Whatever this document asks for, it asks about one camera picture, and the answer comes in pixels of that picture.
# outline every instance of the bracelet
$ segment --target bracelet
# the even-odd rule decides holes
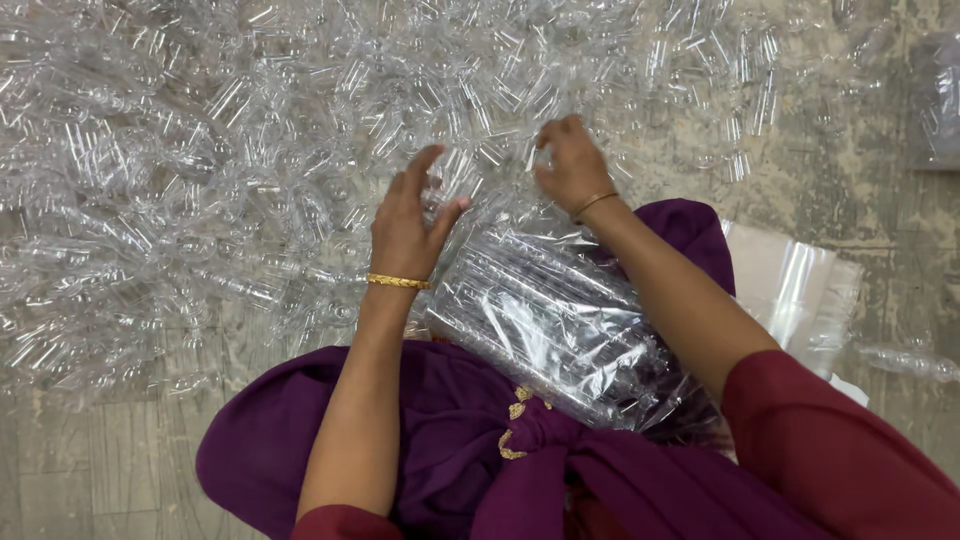
[[[607,197],[616,197],[617,195],[618,193],[616,191],[609,191],[607,193],[604,193],[601,191],[600,193],[595,193],[591,195],[588,199],[586,199],[583,202],[583,204],[581,204],[577,208],[577,211],[570,213],[570,219],[573,221],[575,225],[583,225],[583,222],[577,218],[580,217],[580,214],[584,213],[584,210],[588,209],[590,205],[592,205],[593,203],[596,203],[597,201],[606,199]]]
[[[392,285],[394,287],[404,287],[411,289],[428,289],[430,288],[430,282],[422,282],[420,280],[407,280],[406,278],[392,278],[390,276],[384,276],[382,274],[367,274],[367,282],[378,283],[381,285]]]

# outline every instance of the plastic wrap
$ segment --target plastic wrap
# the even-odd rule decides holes
[[[677,405],[686,376],[635,297],[551,237],[494,228],[464,244],[427,321],[574,418],[644,430]]]
[[[737,302],[787,353],[828,378],[851,338],[863,266],[785,234],[722,225]]]
[[[642,178],[647,139],[669,140],[679,174],[748,179],[750,138],[781,129],[788,91],[839,129],[837,105],[877,86],[865,74],[885,34],[853,2],[836,13],[850,44],[809,51],[821,40],[794,37],[828,25],[819,0],[11,4],[0,381],[87,402],[124,374],[216,385],[190,364],[161,369],[170,347],[149,335],[202,347],[219,299],[265,310],[271,339],[298,351],[343,342],[375,208],[430,143],[448,152],[427,221],[445,199],[529,184],[534,136],[571,112],[623,187]]]

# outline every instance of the woman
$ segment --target woman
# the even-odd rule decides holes
[[[298,540],[960,537],[956,486],[783,353],[637,219],[579,117],[548,123],[538,147],[549,147],[553,163],[538,166],[538,183],[619,259],[662,339],[722,404],[740,465],[632,432],[588,430],[520,393],[525,411],[508,424],[517,432],[504,433],[497,415],[516,401],[508,382],[452,346],[402,342],[415,287],[469,204],[451,202],[424,227],[420,192],[443,151],[433,146],[396,175],[372,227],[371,272],[402,280],[370,284],[348,350],[277,366],[218,415],[198,453],[211,499],[275,539],[290,528]],[[444,394],[442,406],[425,402],[431,389]],[[274,442],[309,429],[309,445]],[[443,438],[424,442],[428,431]],[[500,455],[517,459],[490,459],[498,432]],[[505,444],[512,434],[526,450]],[[457,448],[437,450],[444,445]],[[265,468],[278,461],[289,466]]]

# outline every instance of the plastic packaging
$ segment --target plastic packaging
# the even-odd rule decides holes
[[[736,300],[783,349],[828,378],[850,341],[863,266],[832,251],[723,220]]]
[[[684,379],[630,284],[542,235],[478,233],[437,287],[427,310],[435,336],[588,425],[640,429],[668,412],[658,410],[661,385]]]

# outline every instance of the gray floor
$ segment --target gray floor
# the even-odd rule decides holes
[[[907,169],[904,52],[936,28],[936,0],[877,2],[898,23],[888,86],[850,126],[825,135],[797,111],[793,128],[754,148],[755,174],[740,184],[678,172],[669,136],[641,142],[648,179],[640,204],[684,196],[724,217],[789,233],[866,267],[854,330],[864,342],[929,333],[937,350],[960,358],[960,177]],[[68,413],[40,389],[0,396],[0,540],[212,540],[262,538],[208,501],[193,456],[216,411],[247,382],[294,351],[264,346],[271,321],[223,305],[199,351],[181,331],[157,335],[170,351],[160,369],[222,370],[215,392],[178,398],[149,389],[114,392]],[[846,355],[841,377],[862,387],[891,422],[954,479],[960,479],[960,384],[881,372]]]

